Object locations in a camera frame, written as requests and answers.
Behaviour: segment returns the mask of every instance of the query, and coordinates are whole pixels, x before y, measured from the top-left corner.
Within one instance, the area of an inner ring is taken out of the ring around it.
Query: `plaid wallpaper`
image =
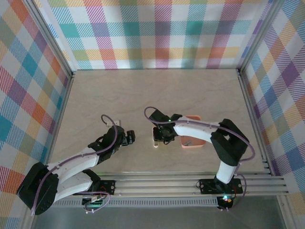
[[[267,150],[305,225],[305,0],[286,0],[246,70]]]
[[[44,161],[68,77],[22,0],[0,6],[0,229],[14,229],[17,188]]]
[[[235,68],[261,2],[48,0],[79,69]]]

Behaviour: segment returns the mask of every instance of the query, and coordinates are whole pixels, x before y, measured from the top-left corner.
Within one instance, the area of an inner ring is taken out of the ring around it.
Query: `colorful checkered wall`
[[[261,2],[48,0],[79,69],[235,68]]]
[[[15,229],[15,195],[53,137],[68,77],[22,0],[0,0],[0,229]]]
[[[305,225],[305,0],[286,0],[246,69],[276,174]]]

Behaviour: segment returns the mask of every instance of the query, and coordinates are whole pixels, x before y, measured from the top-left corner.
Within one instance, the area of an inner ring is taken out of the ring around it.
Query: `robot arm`
[[[110,146],[115,138],[115,129],[112,126],[106,134],[90,143],[87,148],[77,155],[80,156],[70,160],[61,167],[59,162],[44,165],[38,162],[32,166],[25,179],[17,190],[17,195],[29,207],[33,207],[35,195],[42,178],[54,167],[57,167],[42,184],[35,209],[35,215],[45,212],[55,201],[66,196],[83,191],[103,191],[101,179],[88,168],[109,159],[121,146],[127,146],[135,141],[134,131],[127,131],[116,126],[118,135],[114,145],[100,154],[94,152],[103,150]]]
[[[156,126],[153,129],[154,141],[162,141],[167,145],[176,136],[190,136],[212,143],[221,160],[214,182],[220,191],[225,192],[226,185],[231,182],[236,167],[247,149],[247,144],[235,135],[218,129],[215,126],[232,130],[248,141],[231,120],[224,119],[220,123],[207,123],[192,120],[180,114],[168,117],[159,110],[155,110],[149,119],[157,122],[176,121],[168,124],[154,123]]]

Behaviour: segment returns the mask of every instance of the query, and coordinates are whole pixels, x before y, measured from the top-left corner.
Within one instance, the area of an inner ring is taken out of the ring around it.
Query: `grey floor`
[[[246,197],[229,212],[216,208],[51,208],[32,229],[285,229],[276,197]]]

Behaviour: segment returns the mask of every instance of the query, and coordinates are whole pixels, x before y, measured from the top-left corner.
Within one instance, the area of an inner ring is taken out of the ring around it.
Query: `purple cable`
[[[218,128],[220,130],[224,130],[230,134],[233,134],[234,136],[238,137],[239,139],[241,139],[243,142],[245,142],[247,144],[247,146],[249,146],[249,148],[251,149],[252,151],[252,155],[251,157],[249,158],[245,158],[245,159],[242,159],[239,161],[239,163],[243,162],[243,161],[249,161],[249,160],[252,160],[254,157],[255,157],[255,150],[253,148],[253,146],[245,139],[243,138],[242,136],[240,136],[239,134],[235,133],[234,131],[230,130],[230,129],[227,129],[225,127],[222,127],[222,126],[217,126],[217,125],[210,125],[210,124],[207,124],[207,123],[199,123],[199,122],[195,122],[195,121],[191,121],[191,120],[176,120],[176,121],[170,121],[170,122],[158,122],[158,121],[154,121],[152,119],[150,119],[147,114],[146,114],[146,111],[147,109],[149,108],[152,108],[152,109],[155,109],[157,110],[157,108],[153,107],[153,106],[148,106],[144,109],[144,116],[145,118],[147,118],[149,121],[151,121],[152,123],[156,123],[156,124],[169,124],[169,123],[191,123],[191,124],[195,124],[195,125],[203,125],[203,126],[206,126],[206,127],[211,127],[211,128]]]
[[[111,196],[110,196],[110,194],[108,192],[102,192],[102,191],[97,191],[97,192],[79,192],[79,194],[93,194],[93,193],[106,194],[109,198],[108,198],[106,203],[104,203],[102,206],[100,206],[99,208],[97,208],[95,210],[92,210],[92,211],[88,211],[87,204],[85,204],[85,210],[87,212],[91,212],[91,213],[94,213],[94,212],[102,209],[103,207],[105,207],[107,204],[109,204],[109,201],[110,201],[110,198],[111,198]]]
[[[38,202],[38,196],[39,196],[39,193],[40,193],[42,184],[44,183],[44,181],[46,180],[46,178],[48,177],[48,175],[50,175],[50,174],[51,174],[52,172],[54,172],[56,169],[59,169],[59,168],[60,168],[61,166],[63,166],[64,164],[66,164],[66,163],[68,163],[68,162],[70,162],[70,161],[72,161],[72,160],[74,160],[74,159],[77,159],[77,158],[79,158],[79,157],[84,157],[84,156],[90,156],[90,155],[94,155],[94,154],[97,154],[97,155],[98,155],[98,154],[101,154],[101,153],[107,151],[108,149],[110,149],[110,148],[114,145],[114,143],[115,143],[115,141],[116,141],[116,139],[117,139],[118,129],[117,129],[117,127],[116,127],[114,121],[113,121],[109,116],[107,116],[107,115],[105,115],[105,114],[102,114],[102,115],[101,115],[101,119],[102,119],[102,122],[103,122],[103,123],[106,124],[106,122],[105,122],[104,119],[103,119],[104,117],[108,118],[108,119],[112,122],[112,125],[114,126],[115,137],[114,137],[113,142],[112,142],[107,148],[105,148],[105,149],[102,149],[102,150],[99,150],[99,151],[96,151],[96,152],[93,152],[93,153],[86,153],[86,154],[83,154],[83,155],[82,155],[82,154],[75,155],[75,156],[70,157],[70,158],[64,160],[63,162],[59,163],[56,167],[52,168],[52,169],[43,177],[43,179],[42,179],[41,182],[39,183],[39,186],[38,186],[38,189],[37,189],[37,192],[36,192],[36,195],[35,195],[33,207],[32,207],[32,209],[31,209],[31,215],[32,215],[32,216],[35,214],[35,210],[36,210],[36,206],[37,206],[37,202]]]

